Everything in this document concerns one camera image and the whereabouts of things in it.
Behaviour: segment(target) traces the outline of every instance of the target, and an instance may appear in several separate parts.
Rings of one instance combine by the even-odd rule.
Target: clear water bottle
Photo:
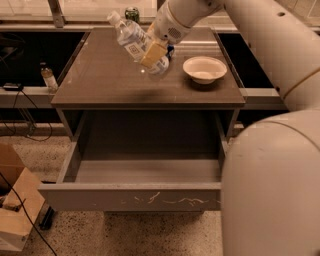
[[[140,62],[152,44],[152,38],[136,22],[122,19],[116,11],[112,11],[107,20],[115,27],[118,43],[127,50],[136,62]],[[168,67],[169,60],[163,56],[151,67],[146,67],[146,70],[150,74],[162,74]]]
[[[49,93],[55,93],[58,90],[58,83],[53,75],[52,69],[47,66],[45,62],[40,63],[41,75],[46,86],[49,89]]]

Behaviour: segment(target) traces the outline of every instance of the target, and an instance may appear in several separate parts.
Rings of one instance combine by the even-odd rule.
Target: bottle
[[[41,62],[41,75],[46,86],[49,89],[49,93],[55,93],[58,90],[58,84],[56,78],[53,75],[52,69],[47,66],[47,63]]]
[[[136,62],[140,62],[152,44],[152,38],[134,21],[122,19],[119,13],[112,11],[107,20],[115,27],[117,41]],[[169,66],[169,60],[163,56],[151,67],[146,67],[150,74],[162,74]]]

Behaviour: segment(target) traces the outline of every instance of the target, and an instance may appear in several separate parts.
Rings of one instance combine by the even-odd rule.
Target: speckled floor
[[[45,139],[49,130],[42,129]],[[22,136],[2,136],[12,144],[24,164],[41,180],[55,181],[70,141],[52,136],[37,142]],[[46,213],[45,204],[36,222]],[[104,212],[57,212],[50,230],[40,231],[59,256],[166,255],[222,256],[221,213],[109,214]],[[32,230],[23,252],[0,255],[54,255]]]

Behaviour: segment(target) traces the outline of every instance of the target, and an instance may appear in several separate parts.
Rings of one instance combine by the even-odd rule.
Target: bowl
[[[227,73],[227,67],[222,61],[206,56],[186,60],[183,70],[198,84],[211,84]]]

